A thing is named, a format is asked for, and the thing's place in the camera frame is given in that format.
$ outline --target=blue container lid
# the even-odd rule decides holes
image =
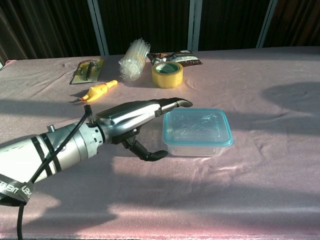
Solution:
[[[229,147],[226,114],[215,108],[175,108],[164,115],[163,141],[172,146]]]

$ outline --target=robotic arm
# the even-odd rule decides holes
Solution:
[[[136,140],[136,135],[144,124],[155,117],[176,107],[188,108],[192,105],[190,101],[176,97],[133,101],[95,116],[90,106],[86,105],[86,117],[80,120],[81,124],[75,122],[58,129],[50,125],[46,133],[1,148],[0,205],[26,204],[31,197],[33,183],[93,157],[103,144],[121,143],[144,161],[162,159],[168,154],[166,151],[149,152]]]

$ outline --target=clear plastic bag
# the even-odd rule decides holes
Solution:
[[[119,61],[121,77],[126,81],[137,80],[145,67],[151,45],[142,38],[135,40]]]

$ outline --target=black curtain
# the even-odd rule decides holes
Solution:
[[[269,0],[203,0],[198,49],[255,48]]]
[[[320,0],[278,0],[264,47],[320,46]]]
[[[189,0],[99,0],[109,53],[125,54],[142,37],[150,51],[175,52],[188,47]]]
[[[0,0],[0,61],[97,56],[87,0]]]

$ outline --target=black cable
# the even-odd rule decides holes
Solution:
[[[76,132],[79,130],[79,128],[82,126],[82,124],[85,122],[89,114],[86,112],[80,121],[77,123],[77,125],[74,127],[74,129],[68,134],[68,136],[64,139],[64,141],[60,144],[60,146],[40,165],[40,167],[36,170],[32,178],[30,179],[30,182],[33,184],[37,180],[37,178],[40,176],[40,174],[45,170],[45,168],[50,164],[50,162],[54,159],[55,156],[58,155],[58,153],[67,145],[67,143],[70,141],[70,139],[76,134]],[[18,240],[23,240],[22,235],[22,220],[24,215],[24,208],[25,204],[22,203],[19,206],[19,212],[18,212],[18,219],[16,223],[16,232]]]

